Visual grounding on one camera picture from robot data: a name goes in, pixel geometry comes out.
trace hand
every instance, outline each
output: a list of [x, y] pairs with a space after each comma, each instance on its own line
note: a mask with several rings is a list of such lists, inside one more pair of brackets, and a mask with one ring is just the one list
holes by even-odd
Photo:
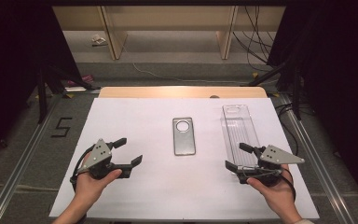
[[[287, 164], [283, 164], [282, 168], [289, 170]], [[292, 177], [284, 169], [282, 175], [293, 183]], [[301, 215], [297, 212], [293, 192], [284, 181], [280, 181], [276, 186], [270, 188], [255, 178], [248, 178], [247, 183], [264, 196], [269, 208], [274, 211], [284, 223], [295, 223], [302, 219]]]
[[97, 202], [104, 188], [117, 179], [121, 175], [121, 172], [121, 170], [114, 170], [100, 180], [92, 178], [88, 172], [78, 175], [75, 197], [54, 223], [77, 223], [89, 211], [92, 205]]

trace clear plastic container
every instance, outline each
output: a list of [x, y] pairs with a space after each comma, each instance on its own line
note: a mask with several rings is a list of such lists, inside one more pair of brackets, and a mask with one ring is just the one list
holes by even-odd
[[240, 149], [240, 143], [260, 147], [247, 105], [223, 105], [221, 118], [227, 160], [238, 166], [255, 167], [257, 157]]

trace metal bar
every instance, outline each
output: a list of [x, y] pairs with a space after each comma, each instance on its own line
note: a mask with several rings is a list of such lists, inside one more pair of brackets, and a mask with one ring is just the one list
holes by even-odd
[[16, 167], [14, 168], [13, 172], [11, 173], [8, 181], [4, 185], [1, 193], [0, 193], [0, 220], [5, 213], [5, 210], [13, 196], [13, 193], [21, 180], [22, 175], [25, 172], [31, 158], [34, 155], [35, 150], [43, 136], [43, 132], [45, 131], [46, 127], [48, 126], [49, 118], [56, 107], [57, 103], [61, 100], [61, 95], [55, 95], [52, 98], [50, 103], [50, 110], [48, 111], [45, 119], [42, 123], [37, 124], [36, 129], [28, 142], [27, 147], [25, 148], [24, 152], [22, 153], [19, 161], [17, 162]]
[[[284, 104], [290, 104], [290, 99], [286, 94], [282, 95], [282, 102]], [[336, 185], [334, 184], [330, 174], [327, 172], [324, 164], [319, 157], [319, 154], [316, 148], [313, 146], [310, 137], [307, 134], [301, 120], [297, 120], [295, 114], [292, 111], [288, 112], [289, 119], [292, 121], [292, 124], [296, 130], [296, 133], [303, 144], [303, 147], [310, 158], [310, 163], [315, 170], [316, 175], [319, 177], [319, 180], [324, 188], [324, 191], [333, 206], [334, 211], [336, 212], [337, 218], [340, 223], [355, 223], [353, 217], [348, 210], [348, 206], [345, 203], [345, 200], [341, 197]]]

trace white paper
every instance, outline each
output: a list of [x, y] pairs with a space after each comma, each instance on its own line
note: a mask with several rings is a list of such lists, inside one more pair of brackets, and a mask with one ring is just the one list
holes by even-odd
[[[57, 217], [72, 200], [69, 178], [81, 154], [99, 138], [127, 145], [112, 150], [114, 163], [143, 155], [131, 178], [118, 179], [88, 211], [88, 217], [133, 221], [246, 221], [277, 219], [263, 196], [225, 167], [227, 152], [221, 126], [223, 105], [247, 105], [260, 146], [291, 152], [268, 98], [94, 100], [74, 157], [50, 216]], [[172, 119], [191, 117], [196, 154], [175, 156]], [[303, 218], [319, 218], [301, 173], [295, 179], [296, 205]]]

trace cable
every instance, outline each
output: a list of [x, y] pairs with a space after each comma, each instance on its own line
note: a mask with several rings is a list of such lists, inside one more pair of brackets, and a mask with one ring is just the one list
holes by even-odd
[[92, 147], [89, 147], [86, 149], [86, 151], [81, 155], [80, 159], [77, 161], [77, 164], [75, 166], [74, 172], [72, 173], [72, 176], [70, 178], [70, 182], [72, 183], [72, 187], [74, 188], [74, 191], [76, 191], [76, 181], [77, 181], [77, 169], [80, 166], [80, 163], [83, 161], [83, 159], [86, 157], [86, 155], [92, 151], [95, 145], [92, 145]]
[[[243, 35], [244, 35], [246, 38], [252, 40], [251, 37], [249, 37], [244, 31], [242, 31], [242, 33], [243, 33]], [[255, 40], [252, 40], [252, 41], [255, 42], [255, 43], [257, 43], [257, 44], [262, 44], [262, 45], [264, 45], [264, 46], [266, 46], [266, 47], [272, 48], [271, 45], [268, 45], [268, 44], [265, 44], [265, 43], [261, 43], [261, 42], [255, 41]]]
[[[128, 53], [127, 48], [124, 46], [124, 44], [122, 44], [122, 43], [119, 43], [119, 44], [122, 46], [122, 48], [124, 49], [124, 51]], [[177, 77], [163, 77], [163, 76], [156, 75], [156, 74], [154, 74], [154, 73], [152, 73], [152, 72], [150, 72], [150, 71], [141, 70], [140, 68], [138, 68], [138, 67], [136, 66], [135, 63], [132, 63], [132, 66], [135, 68], [135, 70], [137, 70], [137, 71], [140, 72], [140, 73], [146, 73], [146, 74], [149, 74], [149, 75], [151, 75], [151, 76], [153, 76], [153, 77], [158, 77], [158, 78], [162, 78], [162, 79], [172, 79], [172, 80], [182, 81], [182, 82], [235, 83], [235, 84], [240, 84], [240, 85], [244, 85], [244, 84], [249, 84], [249, 83], [250, 83], [250, 82], [225, 81], [225, 80], [223, 80], [223, 81], [212, 81], [212, 80], [205, 80], [205, 79], [181, 79], [181, 78], [177, 78]], [[278, 81], [278, 79], [272, 80], [272, 81], [270, 81], [270, 82], [263, 83], [263, 84], [261, 84], [261, 85], [270, 84], [270, 83], [273, 83], [273, 82], [276, 82], [276, 81]]]
[[292, 173], [291, 173], [288, 169], [286, 169], [286, 168], [283, 168], [283, 167], [281, 167], [281, 168], [282, 168], [284, 171], [286, 171], [287, 174], [290, 175], [290, 178], [292, 178], [292, 184], [295, 184], [295, 180], [293, 179]]
[[264, 57], [267, 59], [268, 57], [266, 56], [266, 53], [264, 52], [262, 44], [261, 44], [261, 43], [263, 43], [263, 40], [261, 39], [260, 34], [258, 33], [258, 15], [259, 15], [259, 12], [260, 12], [260, 6], [255, 6], [255, 23], [253, 23], [253, 20], [252, 20], [252, 18], [250, 16], [250, 13], [248, 11], [247, 6], [245, 6], [245, 11], [246, 11], [246, 14], [248, 15], [249, 21], [252, 24], [252, 27], [254, 28], [254, 32], [252, 33], [252, 38], [251, 38], [251, 41], [249, 43], [249, 48], [250, 48], [251, 43], [253, 41], [253, 36], [256, 34], [257, 37], [258, 37], [258, 40], [259, 40], [260, 49], [263, 52]]
[[[245, 173], [245, 169], [244, 168], [251, 168], [251, 169], [255, 169], [255, 170], [260, 170], [260, 171], [267, 171], [268, 173], [264, 173], [264, 174], [260, 174], [260, 175], [247, 175]], [[264, 175], [274, 175], [277, 174], [279, 171], [278, 170], [270, 170], [270, 169], [266, 169], [266, 168], [260, 168], [260, 167], [253, 167], [253, 166], [242, 166], [242, 173], [245, 177], [260, 177], [260, 176], [264, 176]]]
[[240, 45], [241, 45], [244, 49], [246, 49], [246, 51], [247, 51], [248, 53], [250, 53], [250, 54], [252, 54], [253, 56], [255, 56], [255, 57], [256, 57], [258, 60], [260, 60], [261, 62], [267, 63], [266, 60], [262, 59], [260, 56], [258, 56], [257, 54], [255, 54], [251, 49], [249, 49], [249, 47], [246, 47], [246, 46], [240, 41], [240, 39], [237, 37], [237, 35], [235, 34], [235, 32], [233, 32], [232, 34], [234, 34], [234, 37], [238, 40], [238, 42], [240, 43]]
[[297, 156], [298, 155], [298, 142], [297, 142], [297, 139], [296, 139], [295, 135], [292, 132], [290, 132], [289, 128], [281, 120], [281, 115], [282, 114], [284, 114], [287, 111], [293, 109], [292, 105], [293, 104], [279, 105], [279, 106], [276, 106], [275, 109], [278, 109], [278, 108], [282, 107], [281, 111], [278, 113], [278, 120], [281, 123], [281, 125], [283, 126], [283, 128], [292, 136], [293, 140], [295, 141], [295, 144], [296, 144], [295, 155]]
[[293, 193], [293, 200], [295, 201], [296, 200], [296, 190], [295, 190], [295, 186], [293, 186], [293, 184], [288, 180], [286, 179], [286, 177], [284, 177], [283, 175], [280, 175], [280, 178], [286, 182], [287, 185], [289, 185], [290, 189], [292, 190], [292, 193]]
[[272, 36], [269, 34], [269, 32], [267, 32], [267, 34], [269, 35], [269, 38], [271, 38], [272, 42], [274, 42], [274, 38], [272, 38]]

